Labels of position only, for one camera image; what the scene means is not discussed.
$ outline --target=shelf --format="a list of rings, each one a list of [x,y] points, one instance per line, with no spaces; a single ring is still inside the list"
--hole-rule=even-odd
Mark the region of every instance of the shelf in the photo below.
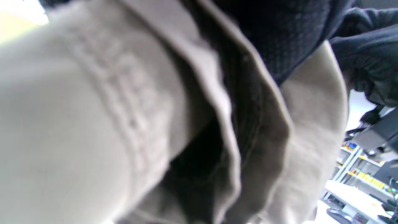
[[[377,190],[378,192],[380,192],[380,193],[382,193],[382,194],[384,194],[384,195],[386,195],[386,196],[388,196],[388,197],[394,199],[394,196],[393,196],[392,194],[390,194],[390,193],[388,193],[387,191],[384,191],[384,190],[382,190],[382,189],[376,187],[374,184],[372,184],[372,183],[366,181],[365,179],[360,178],[359,176],[355,175],[354,173],[348,172],[348,174],[351,175],[352,177],[354,177],[355,179],[361,181],[362,183],[364,183],[364,184],[370,186],[371,188]]]
[[[366,157],[363,156],[363,155],[360,155],[359,158],[360,158],[360,159],[363,159],[363,160],[365,160],[366,162],[368,162],[368,163],[370,163],[370,164],[372,164],[372,165],[375,165],[375,166],[377,166],[377,167],[381,167],[381,166],[382,166],[380,163],[376,163],[375,161],[373,161],[373,160],[371,160],[371,159],[368,159],[368,158],[366,158]]]
[[[346,147],[341,147],[340,149],[343,150],[343,151],[345,151],[345,152],[348,152],[348,153],[350,153],[350,154],[353,152],[352,150],[349,150],[349,149],[346,148]]]

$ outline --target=beige coat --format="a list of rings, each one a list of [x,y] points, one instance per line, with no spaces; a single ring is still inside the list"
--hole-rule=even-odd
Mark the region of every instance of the beige coat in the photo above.
[[[232,20],[209,0],[195,3],[243,52],[266,92],[266,125],[245,164],[222,52],[181,2],[77,1],[0,47],[0,223],[205,222],[186,214],[162,181],[214,116],[226,166],[214,173],[209,222],[308,218],[347,118],[329,44],[278,88]]]

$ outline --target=light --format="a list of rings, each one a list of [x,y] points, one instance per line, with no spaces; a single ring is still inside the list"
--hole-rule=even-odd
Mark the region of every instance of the light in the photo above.
[[[0,0],[0,11],[22,17],[37,25],[48,23],[38,0]]]

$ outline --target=metal shelving unit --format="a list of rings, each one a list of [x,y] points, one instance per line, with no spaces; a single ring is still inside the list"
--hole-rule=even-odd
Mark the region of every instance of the metal shelving unit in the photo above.
[[[363,173],[375,174],[382,166],[382,164],[369,159],[363,154],[363,149],[360,146],[357,146],[354,150],[341,147],[340,156],[336,160],[336,171],[331,179],[347,185],[356,186],[361,191],[383,200],[392,199],[392,194],[378,188],[351,172],[354,168],[357,168],[361,169]],[[329,193],[326,194],[324,199],[327,199],[329,196]]]

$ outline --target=wall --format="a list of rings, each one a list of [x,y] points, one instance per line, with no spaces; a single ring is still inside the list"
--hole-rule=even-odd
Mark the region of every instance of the wall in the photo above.
[[[398,0],[361,0],[362,8],[398,8]]]

